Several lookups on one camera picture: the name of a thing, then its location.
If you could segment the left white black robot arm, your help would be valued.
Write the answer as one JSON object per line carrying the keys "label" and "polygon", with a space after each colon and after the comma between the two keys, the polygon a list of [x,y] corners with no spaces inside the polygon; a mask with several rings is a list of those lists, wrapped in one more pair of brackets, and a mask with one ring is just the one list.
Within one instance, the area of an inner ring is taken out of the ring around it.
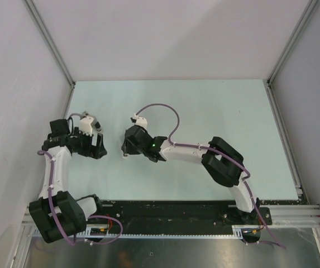
{"label": "left white black robot arm", "polygon": [[68,191],[73,154],[96,160],[106,156],[101,124],[95,116],[80,114],[78,126],[72,116],[51,121],[50,133],[38,151],[45,158],[44,179],[38,199],[28,209],[46,243],[76,236],[85,231],[87,220],[98,223],[104,218],[96,194],[74,199]]}

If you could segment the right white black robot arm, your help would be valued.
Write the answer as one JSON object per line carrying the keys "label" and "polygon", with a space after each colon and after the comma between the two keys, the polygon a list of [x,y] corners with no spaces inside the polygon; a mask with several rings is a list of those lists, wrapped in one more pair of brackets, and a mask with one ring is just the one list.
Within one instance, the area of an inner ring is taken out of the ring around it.
{"label": "right white black robot arm", "polygon": [[243,156],[220,137],[206,145],[175,143],[165,136],[151,137],[145,128],[133,125],[125,130],[121,150],[125,156],[144,155],[152,162],[201,164],[217,184],[229,189],[243,223],[252,224],[259,217],[257,198],[246,182],[251,174],[244,167]]}

